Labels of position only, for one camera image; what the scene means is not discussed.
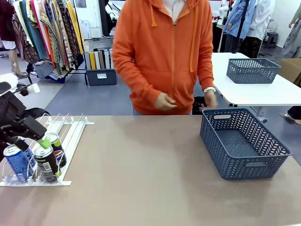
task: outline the basket handle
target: basket handle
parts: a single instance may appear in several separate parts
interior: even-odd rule
[[[246,164],[246,167],[263,167],[268,165],[268,162],[249,162]]]
[[[230,114],[219,114],[219,115],[215,115],[213,117],[214,119],[229,119],[231,118]]]

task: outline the mannequin hand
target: mannequin hand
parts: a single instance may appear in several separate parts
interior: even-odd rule
[[[205,93],[205,103],[207,108],[217,108],[216,95],[212,89]]]
[[[232,27],[232,24],[228,24],[228,31],[230,31],[230,29],[231,29],[231,27]]]
[[[170,98],[166,93],[160,93],[155,102],[155,108],[162,111],[168,111],[177,107],[174,103],[175,100]]]

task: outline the blue shirt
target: blue shirt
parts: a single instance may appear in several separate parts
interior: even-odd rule
[[[238,29],[240,26],[240,20],[245,8],[245,4],[246,4],[246,0],[237,0],[234,8],[232,9],[230,16],[225,24],[225,27],[223,29],[223,31],[225,33],[228,33],[230,35],[233,35],[235,37],[237,37],[238,34]],[[244,21],[244,25],[243,25],[243,29],[241,30],[241,34],[240,34],[240,38],[244,39],[250,29],[250,25],[251,25],[251,21],[252,21],[252,16],[254,13],[254,9],[255,9],[255,0],[250,0],[249,1],[249,5],[248,5],[248,9],[246,12],[246,17],[245,17],[245,21]],[[232,24],[231,29],[228,31],[228,24]]]

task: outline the storage bin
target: storage bin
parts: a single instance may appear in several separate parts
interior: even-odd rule
[[[229,59],[227,76],[239,84],[271,84],[280,66],[270,60]]]
[[[200,135],[225,180],[271,178],[290,155],[245,108],[204,110]]]
[[[90,86],[116,85],[117,77],[114,69],[87,70]]]

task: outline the drawstring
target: drawstring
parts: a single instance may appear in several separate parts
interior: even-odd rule
[[[193,61],[194,43],[196,40],[197,24],[198,24],[198,6],[196,6],[196,12],[194,14],[194,25],[193,25],[193,34],[192,34],[192,42],[191,42],[191,50],[190,50],[190,62],[189,62],[190,73],[193,72],[192,61]]]
[[[150,14],[151,14],[151,26],[152,27],[157,27],[156,21],[155,21],[155,16],[154,16],[154,10],[152,9],[152,5],[150,2]]]

